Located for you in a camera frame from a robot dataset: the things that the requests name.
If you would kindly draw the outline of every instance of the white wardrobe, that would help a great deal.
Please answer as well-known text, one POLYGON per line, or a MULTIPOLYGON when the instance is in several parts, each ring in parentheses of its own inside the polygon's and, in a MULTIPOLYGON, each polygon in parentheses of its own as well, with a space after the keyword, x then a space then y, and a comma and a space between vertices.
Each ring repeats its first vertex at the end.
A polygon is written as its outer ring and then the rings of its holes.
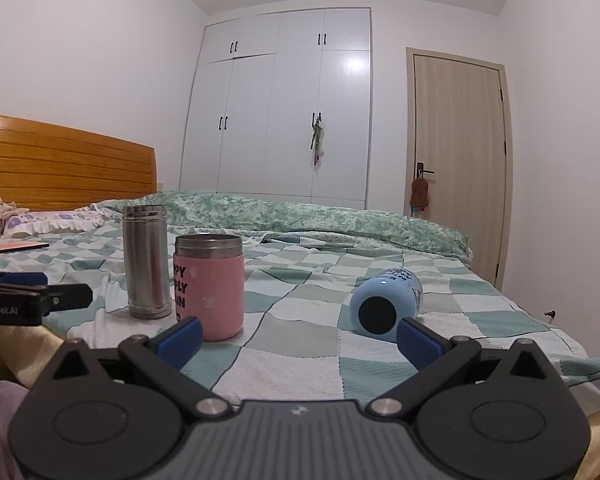
POLYGON ((370 13, 319 9, 207 27, 181 190, 364 209, 370 13), (312 121, 322 115, 314 166, 312 121))

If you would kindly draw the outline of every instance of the headboard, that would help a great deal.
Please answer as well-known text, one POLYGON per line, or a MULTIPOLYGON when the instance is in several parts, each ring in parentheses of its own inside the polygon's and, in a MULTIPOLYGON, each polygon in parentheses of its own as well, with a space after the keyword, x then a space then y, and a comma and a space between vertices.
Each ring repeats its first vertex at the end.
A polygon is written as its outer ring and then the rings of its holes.
POLYGON ((32 211, 156 192, 153 148, 0 116, 0 196, 32 211))

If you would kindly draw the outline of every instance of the white logo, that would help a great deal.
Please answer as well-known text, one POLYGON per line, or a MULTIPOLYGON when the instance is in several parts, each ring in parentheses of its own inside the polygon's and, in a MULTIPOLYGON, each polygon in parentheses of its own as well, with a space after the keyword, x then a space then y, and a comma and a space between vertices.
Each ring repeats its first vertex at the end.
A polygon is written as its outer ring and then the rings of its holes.
POLYGON ((305 413, 309 413, 309 409, 305 406, 298 406, 291 410, 291 414, 295 416, 303 416, 305 413))

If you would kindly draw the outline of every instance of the pillow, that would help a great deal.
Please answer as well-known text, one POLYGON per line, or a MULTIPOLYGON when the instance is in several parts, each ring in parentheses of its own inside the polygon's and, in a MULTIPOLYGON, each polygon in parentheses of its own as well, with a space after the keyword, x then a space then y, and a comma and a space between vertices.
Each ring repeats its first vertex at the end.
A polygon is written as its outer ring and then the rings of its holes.
POLYGON ((44 211, 23 213, 7 220, 2 238, 24 238, 48 233, 83 233, 104 224, 97 211, 44 211))

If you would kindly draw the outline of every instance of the blue tumbler lying on side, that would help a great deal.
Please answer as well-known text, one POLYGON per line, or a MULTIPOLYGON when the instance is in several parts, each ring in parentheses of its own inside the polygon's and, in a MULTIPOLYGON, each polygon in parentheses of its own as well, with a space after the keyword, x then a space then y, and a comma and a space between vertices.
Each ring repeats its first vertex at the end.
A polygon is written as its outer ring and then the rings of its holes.
POLYGON ((389 269, 366 280, 353 294, 349 312, 360 335, 395 343, 398 322, 418 315, 422 284, 407 269, 389 269))

